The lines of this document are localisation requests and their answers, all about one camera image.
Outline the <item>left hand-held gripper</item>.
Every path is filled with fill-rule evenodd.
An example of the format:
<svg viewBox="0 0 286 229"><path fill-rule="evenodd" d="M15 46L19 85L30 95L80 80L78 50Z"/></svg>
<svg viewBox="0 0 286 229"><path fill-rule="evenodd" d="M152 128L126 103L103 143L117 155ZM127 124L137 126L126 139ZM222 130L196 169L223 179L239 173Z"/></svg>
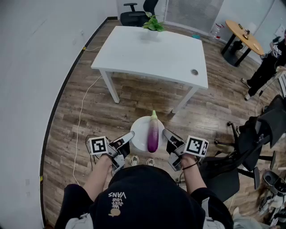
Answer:
<svg viewBox="0 0 286 229"><path fill-rule="evenodd" d="M130 140L135 136L134 131L110 141L106 136L89 138L90 155L107 155L112 160L112 171L118 172L125 166L125 158L130 154Z"/></svg>

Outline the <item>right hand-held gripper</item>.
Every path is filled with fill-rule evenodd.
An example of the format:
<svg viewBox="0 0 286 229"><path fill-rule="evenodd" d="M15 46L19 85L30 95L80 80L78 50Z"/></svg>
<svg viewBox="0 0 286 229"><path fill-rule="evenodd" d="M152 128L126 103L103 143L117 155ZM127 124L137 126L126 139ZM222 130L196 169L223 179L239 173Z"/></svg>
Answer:
<svg viewBox="0 0 286 229"><path fill-rule="evenodd" d="M178 137L169 129L162 131L167 138L167 152L169 153L168 163L174 171L181 170L181 160L184 154L193 155L196 158L205 157L209 142L202 138L188 136L187 141Z"/></svg>

